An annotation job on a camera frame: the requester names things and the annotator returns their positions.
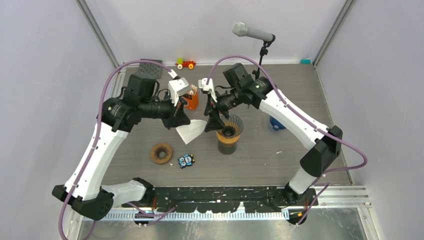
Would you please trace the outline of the dark glass carafe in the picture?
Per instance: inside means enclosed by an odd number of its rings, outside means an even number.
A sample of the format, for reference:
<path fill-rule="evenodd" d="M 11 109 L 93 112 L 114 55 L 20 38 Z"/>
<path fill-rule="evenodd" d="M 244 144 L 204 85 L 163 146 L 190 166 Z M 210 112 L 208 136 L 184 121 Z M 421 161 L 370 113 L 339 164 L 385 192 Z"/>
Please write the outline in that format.
<path fill-rule="evenodd" d="M 222 142 L 217 143 L 218 151 L 224 155 L 231 155 L 237 150 L 237 144 L 226 144 Z"/>

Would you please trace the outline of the grey ribbed dripper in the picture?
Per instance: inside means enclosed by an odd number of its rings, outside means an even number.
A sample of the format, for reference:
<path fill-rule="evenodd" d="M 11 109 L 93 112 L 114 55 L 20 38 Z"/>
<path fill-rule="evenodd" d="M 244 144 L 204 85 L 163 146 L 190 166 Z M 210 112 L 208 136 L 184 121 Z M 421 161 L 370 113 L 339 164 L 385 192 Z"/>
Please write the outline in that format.
<path fill-rule="evenodd" d="M 224 138 L 235 138 L 239 136 L 243 129 L 244 123 L 242 119 L 236 114 L 229 114 L 228 118 L 225 118 L 224 115 L 220 117 L 224 123 L 224 128 L 217 131 L 217 133 Z"/>

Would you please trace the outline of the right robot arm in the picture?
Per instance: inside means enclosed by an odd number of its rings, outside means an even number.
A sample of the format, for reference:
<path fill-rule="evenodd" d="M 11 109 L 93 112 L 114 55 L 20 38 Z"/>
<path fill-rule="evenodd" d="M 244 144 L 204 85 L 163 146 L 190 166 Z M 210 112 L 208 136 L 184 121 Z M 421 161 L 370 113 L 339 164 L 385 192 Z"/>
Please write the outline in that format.
<path fill-rule="evenodd" d="M 204 114 L 209 117 L 205 132 L 223 130 L 224 117 L 241 104 L 268 114 L 289 130 L 308 152 L 301 158 L 300 167 L 284 187 L 285 198 L 291 205 L 299 205 L 306 197 L 307 189 L 339 157 L 343 131 L 334 126 L 327 127 L 300 110 L 283 93 L 274 88 L 267 77 L 254 79 L 241 63 L 227 68 L 223 75 L 229 86 L 225 94 L 216 92 L 212 79 L 203 78 L 198 87 L 207 94 Z"/>

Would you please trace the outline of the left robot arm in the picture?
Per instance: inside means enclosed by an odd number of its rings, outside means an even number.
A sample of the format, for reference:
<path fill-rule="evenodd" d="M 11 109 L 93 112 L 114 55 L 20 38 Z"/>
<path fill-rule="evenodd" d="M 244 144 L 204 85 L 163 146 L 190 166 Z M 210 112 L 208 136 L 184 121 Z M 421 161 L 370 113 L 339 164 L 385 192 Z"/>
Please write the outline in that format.
<path fill-rule="evenodd" d="M 190 84 L 175 76 L 164 97 L 157 79 L 143 72 L 133 73 L 120 95 L 102 103 L 93 136 L 74 174 L 52 195 L 75 212 L 94 221 L 103 219 L 113 207 L 136 202 L 148 207 L 154 199 L 153 185 L 135 177 L 126 183 L 103 185 L 102 180 L 119 146 L 142 119 L 160 119 L 167 129 L 189 125 L 183 95 Z"/>

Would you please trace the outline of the white paper coffee filter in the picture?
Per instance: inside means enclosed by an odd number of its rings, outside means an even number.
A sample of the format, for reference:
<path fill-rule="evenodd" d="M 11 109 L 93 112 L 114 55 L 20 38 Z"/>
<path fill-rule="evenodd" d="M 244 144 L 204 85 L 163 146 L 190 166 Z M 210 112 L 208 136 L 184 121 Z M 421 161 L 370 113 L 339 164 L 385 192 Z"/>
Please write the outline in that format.
<path fill-rule="evenodd" d="M 199 137 L 205 130 L 207 122 L 205 120 L 193 119 L 188 125 L 181 125 L 176 127 L 182 141 L 188 145 L 191 141 Z"/>

